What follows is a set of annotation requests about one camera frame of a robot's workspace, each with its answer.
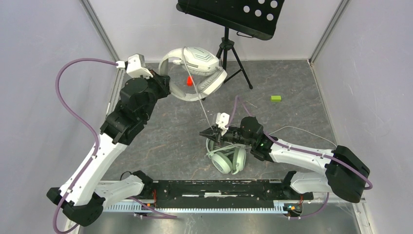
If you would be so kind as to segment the green headphones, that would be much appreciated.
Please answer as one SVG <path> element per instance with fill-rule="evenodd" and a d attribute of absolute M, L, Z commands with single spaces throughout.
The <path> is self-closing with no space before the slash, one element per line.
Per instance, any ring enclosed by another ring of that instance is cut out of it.
<path fill-rule="evenodd" d="M 250 147 L 242 144 L 229 144 L 224 147 L 219 147 L 212 140 L 206 140 L 206 156 L 222 174 L 235 175 L 243 171 L 247 150 L 249 149 Z"/>

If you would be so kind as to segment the white grey headphones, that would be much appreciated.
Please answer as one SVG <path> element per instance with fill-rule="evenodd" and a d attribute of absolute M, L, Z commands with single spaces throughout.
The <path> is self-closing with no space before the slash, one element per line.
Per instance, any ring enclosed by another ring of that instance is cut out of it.
<path fill-rule="evenodd" d="M 200 47 L 184 47 L 169 51 L 158 66 L 160 75 L 168 75 L 169 59 L 176 58 L 172 63 L 182 65 L 191 76 L 203 76 L 196 86 L 196 93 L 184 93 L 177 85 L 170 81 L 171 94 L 183 101 L 197 101 L 205 99 L 216 92 L 227 77 L 226 70 L 219 65 L 219 59 L 211 52 Z"/>

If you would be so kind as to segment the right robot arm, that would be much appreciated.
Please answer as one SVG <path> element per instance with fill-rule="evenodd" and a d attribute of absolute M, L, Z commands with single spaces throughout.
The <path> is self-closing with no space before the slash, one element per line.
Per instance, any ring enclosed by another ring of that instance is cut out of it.
<path fill-rule="evenodd" d="M 239 127 L 215 124 L 199 135 L 215 143 L 249 146 L 260 161 L 307 169 L 306 173 L 292 171 L 285 177 L 281 192 L 288 199 L 304 193 L 334 193 L 345 201 L 359 203 L 363 192 L 373 188 L 368 179 L 370 169 L 348 147 L 316 149 L 292 144 L 265 132 L 256 117 L 244 117 Z"/>

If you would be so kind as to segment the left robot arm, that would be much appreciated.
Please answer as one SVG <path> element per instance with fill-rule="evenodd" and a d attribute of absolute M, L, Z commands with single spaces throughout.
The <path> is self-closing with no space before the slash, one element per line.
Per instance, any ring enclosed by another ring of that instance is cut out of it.
<path fill-rule="evenodd" d="M 144 129 L 158 100 L 170 95 L 170 77 L 153 73 L 150 78 L 131 78 L 120 90 L 115 109 L 106 117 L 97 134 L 98 142 L 76 172 L 59 188 L 50 188 L 47 197 L 65 216 L 86 227 L 103 210 L 133 196 L 148 198 L 153 185 L 133 173 L 106 187 L 98 183 L 114 160 Z"/>

